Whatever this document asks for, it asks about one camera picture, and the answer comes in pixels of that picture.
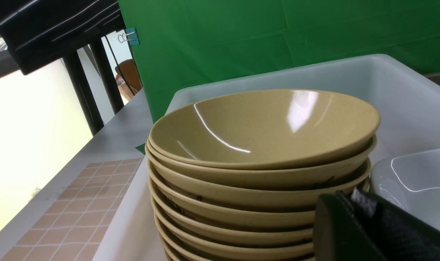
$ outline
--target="pink tile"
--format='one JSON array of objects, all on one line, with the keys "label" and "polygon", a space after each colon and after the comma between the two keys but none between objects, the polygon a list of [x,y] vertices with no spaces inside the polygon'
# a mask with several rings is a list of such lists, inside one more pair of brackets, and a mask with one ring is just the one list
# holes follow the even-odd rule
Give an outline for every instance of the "pink tile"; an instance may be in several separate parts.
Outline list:
[{"label": "pink tile", "polygon": [[107,182],[107,185],[125,185],[128,183],[130,179],[131,173],[129,174],[120,174],[120,175],[112,175]]},{"label": "pink tile", "polygon": [[73,226],[81,216],[82,213],[62,213],[52,227],[62,228]]},{"label": "pink tile", "polygon": [[67,236],[70,228],[51,228],[39,241],[38,245],[54,245],[61,244]]},{"label": "pink tile", "polygon": [[32,247],[14,246],[7,254],[1,259],[1,261],[22,261],[26,255],[31,251]]},{"label": "pink tile", "polygon": [[107,212],[107,214],[104,216],[104,219],[100,223],[102,226],[108,226],[110,225],[110,222],[112,222],[112,219],[114,219],[114,215],[117,211],[110,210]]},{"label": "pink tile", "polygon": [[105,186],[97,197],[117,197],[122,191],[123,185]]},{"label": "pink tile", "polygon": [[79,254],[76,261],[90,261],[96,255],[97,248],[99,248],[99,244],[87,244],[83,251]]},{"label": "pink tile", "polygon": [[96,173],[98,167],[91,167],[90,169],[84,169],[79,175],[78,177],[91,177],[92,175],[94,175],[94,173]]},{"label": "pink tile", "polygon": [[129,184],[128,184],[128,185],[125,185],[125,186],[122,188],[122,191],[120,191],[119,196],[124,196],[124,195],[127,193],[129,187],[130,187]]},{"label": "pink tile", "polygon": [[107,232],[108,226],[105,227],[98,227],[96,232],[94,232],[94,235],[91,238],[90,243],[100,243],[102,242],[102,239],[105,236],[105,233]]},{"label": "pink tile", "polygon": [[124,161],[122,162],[122,164],[138,163],[138,162],[141,162],[141,160],[142,160],[142,158],[127,159],[127,160],[124,160]]},{"label": "pink tile", "polygon": [[79,188],[68,188],[64,192],[62,192],[62,195],[59,196],[58,200],[73,199],[78,192]]},{"label": "pink tile", "polygon": [[57,218],[59,218],[58,214],[43,215],[32,228],[50,228]]},{"label": "pink tile", "polygon": [[123,173],[133,173],[136,171],[137,163],[121,165],[115,171],[115,174],[123,174]]},{"label": "pink tile", "polygon": [[87,243],[96,229],[97,227],[72,228],[64,243]]},{"label": "pink tile", "polygon": [[28,254],[25,261],[46,261],[49,260],[59,246],[35,246]]},{"label": "pink tile", "polygon": [[96,188],[83,188],[77,195],[76,198],[94,198],[99,193],[102,187]]},{"label": "pink tile", "polygon": [[115,170],[117,170],[118,166],[106,166],[106,167],[99,167],[99,169],[94,174],[95,176],[102,176],[102,175],[112,175]]},{"label": "pink tile", "polygon": [[23,246],[34,246],[46,233],[46,229],[32,229],[28,230],[26,234],[16,243]]},{"label": "pink tile", "polygon": [[84,243],[62,245],[54,254],[51,261],[74,261],[84,246]]},{"label": "pink tile", "polygon": [[114,165],[120,165],[122,163],[121,160],[115,160],[115,161],[107,161],[102,164],[103,166],[114,166]]},{"label": "pink tile", "polygon": [[103,187],[107,183],[111,176],[97,176],[92,177],[91,180],[87,183],[88,187]]},{"label": "pink tile", "polygon": [[84,212],[92,199],[76,199],[70,202],[64,212]]},{"label": "pink tile", "polygon": [[114,203],[114,198],[96,198],[91,203],[87,211],[109,210]]},{"label": "pink tile", "polygon": [[120,207],[120,203],[122,203],[123,197],[119,196],[117,197],[117,199],[115,200],[115,202],[113,203],[112,207],[110,208],[111,210],[117,210],[118,207]]},{"label": "pink tile", "polygon": [[99,226],[107,211],[86,212],[76,223],[76,226]]},{"label": "pink tile", "polygon": [[88,164],[86,168],[89,169],[90,167],[100,167],[100,166],[102,166],[102,162]]},{"label": "pink tile", "polygon": [[70,200],[57,201],[46,211],[46,214],[62,213],[65,207],[70,203]]},{"label": "pink tile", "polygon": [[90,177],[81,177],[76,178],[69,185],[69,189],[80,189],[86,185],[86,183],[90,180]]}]

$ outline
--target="green screen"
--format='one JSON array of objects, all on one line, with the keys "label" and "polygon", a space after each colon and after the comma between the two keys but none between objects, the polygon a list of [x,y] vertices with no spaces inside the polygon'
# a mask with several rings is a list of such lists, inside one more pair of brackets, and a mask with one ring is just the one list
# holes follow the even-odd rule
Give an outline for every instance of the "green screen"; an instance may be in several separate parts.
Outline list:
[{"label": "green screen", "polygon": [[385,53],[440,71],[440,0],[119,0],[152,119],[176,91]]}]

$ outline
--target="black metal stand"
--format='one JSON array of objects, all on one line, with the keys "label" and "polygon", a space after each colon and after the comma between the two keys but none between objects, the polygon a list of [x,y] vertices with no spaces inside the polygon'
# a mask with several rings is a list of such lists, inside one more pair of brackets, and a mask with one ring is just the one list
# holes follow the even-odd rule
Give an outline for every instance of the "black metal stand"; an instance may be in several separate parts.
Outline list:
[{"label": "black metal stand", "polygon": [[102,121],[99,109],[92,95],[81,61],[79,61],[78,52],[76,51],[65,56],[63,61],[75,89],[76,96],[78,97],[79,104],[81,104],[84,116],[86,117],[89,129],[91,129],[91,133],[94,136],[104,127],[104,122]]},{"label": "black metal stand", "polygon": [[108,62],[104,45],[99,38],[92,42],[89,46],[91,47],[92,56],[94,56],[94,59],[96,60],[97,70],[100,74],[102,82],[104,83],[110,105],[112,106],[114,113],[117,114],[117,112],[123,108],[124,104],[122,96],[118,91],[117,82],[115,81],[112,68]]}]

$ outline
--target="tan bowl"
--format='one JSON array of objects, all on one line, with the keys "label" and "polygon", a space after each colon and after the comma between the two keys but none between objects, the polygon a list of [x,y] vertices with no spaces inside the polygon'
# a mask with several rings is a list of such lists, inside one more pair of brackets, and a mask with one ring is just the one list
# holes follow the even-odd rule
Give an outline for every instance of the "tan bowl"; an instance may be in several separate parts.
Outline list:
[{"label": "tan bowl", "polygon": [[313,243],[281,248],[241,248],[238,246],[223,245],[198,238],[180,230],[174,224],[170,223],[163,212],[155,211],[155,215],[178,239],[195,249],[218,257],[245,261],[267,261],[297,258],[311,254],[314,251]]},{"label": "tan bowl", "polygon": [[168,202],[164,202],[164,198],[159,191],[155,191],[152,195],[151,201],[154,212],[163,210],[165,214],[180,225],[182,229],[185,229],[185,231],[192,231],[219,243],[242,247],[276,247],[298,241],[311,241],[312,239],[313,229],[311,228],[273,233],[240,231],[204,224],[173,210],[168,205]]},{"label": "tan bowl", "polygon": [[[299,190],[312,189],[321,184],[337,185],[363,164],[376,144],[377,138],[373,135],[364,151],[354,157],[327,165],[288,170],[227,170],[192,165],[160,154],[149,141],[145,151],[168,169],[198,180],[256,190]],[[156,165],[156,169],[164,174],[164,168]]]},{"label": "tan bowl", "polygon": [[163,240],[162,235],[160,235],[160,243],[162,243],[163,249],[165,250],[165,256],[168,261],[181,261],[181,256],[174,250],[171,246],[169,246],[165,240]]},{"label": "tan bowl", "polygon": [[208,254],[199,253],[198,251],[193,250],[192,248],[188,247],[186,244],[184,244],[182,241],[180,241],[177,237],[175,237],[168,228],[166,228],[157,218],[157,216],[154,215],[155,225],[157,226],[157,229],[159,230],[160,239],[162,241],[162,245],[165,243],[167,246],[172,247],[171,253],[174,254],[174,251],[177,251],[180,255],[182,255],[185,259],[188,259],[190,261],[211,261],[215,257],[210,256]]},{"label": "tan bowl", "polygon": [[[170,258],[172,258],[174,261],[183,261],[185,259],[188,259],[190,261],[206,261],[213,259],[213,256],[209,256],[208,254],[202,255],[210,259],[205,259],[204,257],[198,256],[198,254],[200,253],[195,254],[197,253],[197,251],[193,250],[192,248],[188,250],[183,242],[181,242],[177,237],[170,233],[170,231],[163,224],[160,223],[160,221],[157,219],[157,216],[154,215],[154,219],[160,232],[160,241],[162,242],[162,246],[168,256],[170,256]],[[301,261],[315,261],[315,258],[311,257]]]},{"label": "tan bowl", "polygon": [[172,159],[234,170],[279,170],[358,154],[379,126],[361,99],[330,91],[266,90],[190,104],[160,118],[149,140]]},{"label": "tan bowl", "polygon": [[175,191],[165,185],[160,176],[148,167],[149,189],[151,194],[155,194],[158,187],[160,192],[165,195],[175,209],[194,216],[196,220],[202,223],[209,221],[217,222],[225,226],[230,226],[243,231],[270,231],[270,230],[286,230],[290,231],[294,228],[312,225],[315,218],[315,211],[305,212],[255,212],[246,210],[235,210],[233,208],[225,208],[195,200],[188,195],[183,195],[180,191]]},{"label": "tan bowl", "polygon": [[187,177],[178,172],[172,171],[158,162],[149,151],[148,168],[155,168],[157,172],[170,184],[194,195],[195,198],[202,198],[204,202],[211,202],[232,208],[252,211],[292,211],[302,208],[314,208],[320,194],[333,194],[338,190],[349,194],[358,184],[362,183],[371,170],[371,162],[366,159],[354,173],[346,178],[342,185],[320,188],[317,190],[250,190],[248,188],[236,188],[205,182],[195,178]]}]

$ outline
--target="tile pattern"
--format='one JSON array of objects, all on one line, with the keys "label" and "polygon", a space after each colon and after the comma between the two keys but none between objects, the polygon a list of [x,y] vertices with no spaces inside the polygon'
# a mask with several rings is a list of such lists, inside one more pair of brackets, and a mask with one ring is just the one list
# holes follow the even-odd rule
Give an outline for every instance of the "tile pattern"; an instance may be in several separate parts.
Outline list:
[{"label": "tile pattern", "polygon": [[89,164],[1,261],[90,261],[142,158]]}]

